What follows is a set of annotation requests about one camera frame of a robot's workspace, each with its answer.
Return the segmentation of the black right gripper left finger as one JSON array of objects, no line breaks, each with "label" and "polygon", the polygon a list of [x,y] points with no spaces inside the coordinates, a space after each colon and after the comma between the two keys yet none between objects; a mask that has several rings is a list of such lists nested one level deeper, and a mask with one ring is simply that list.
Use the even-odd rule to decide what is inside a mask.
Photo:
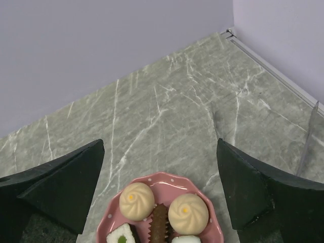
[{"label": "black right gripper left finger", "polygon": [[62,157],[1,178],[1,242],[76,242],[104,159],[98,139]]}]

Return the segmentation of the green sushi roll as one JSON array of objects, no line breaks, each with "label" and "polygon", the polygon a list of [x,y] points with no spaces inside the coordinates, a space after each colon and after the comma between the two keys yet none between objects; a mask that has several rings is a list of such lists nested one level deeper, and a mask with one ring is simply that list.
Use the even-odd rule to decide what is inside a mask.
[{"label": "green sushi roll", "polygon": [[140,242],[136,227],[133,224],[124,223],[110,232],[106,241],[108,243],[137,243]]}]

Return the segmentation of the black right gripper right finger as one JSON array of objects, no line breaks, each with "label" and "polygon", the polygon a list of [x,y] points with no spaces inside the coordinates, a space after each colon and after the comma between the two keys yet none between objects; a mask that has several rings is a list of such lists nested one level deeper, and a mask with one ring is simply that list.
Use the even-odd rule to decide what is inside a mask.
[{"label": "black right gripper right finger", "polygon": [[217,163],[240,242],[323,242],[323,184],[284,172],[222,139]]}]

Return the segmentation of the cream steamed bun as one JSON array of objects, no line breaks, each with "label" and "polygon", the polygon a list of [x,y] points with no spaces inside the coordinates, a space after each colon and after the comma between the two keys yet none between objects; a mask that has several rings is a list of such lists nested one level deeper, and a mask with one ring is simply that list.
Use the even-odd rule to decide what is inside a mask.
[{"label": "cream steamed bun", "polygon": [[187,193],[175,198],[169,206],[168,219],[180,235],[199,235],[209,221],[205,202],[196,194]]},{"label": "cream steamed bun", "polygon": [[129,184],[119,196],[120,212],[131,221],[144,220],[154,207],[155,198],[152,190],[141,182]]}]

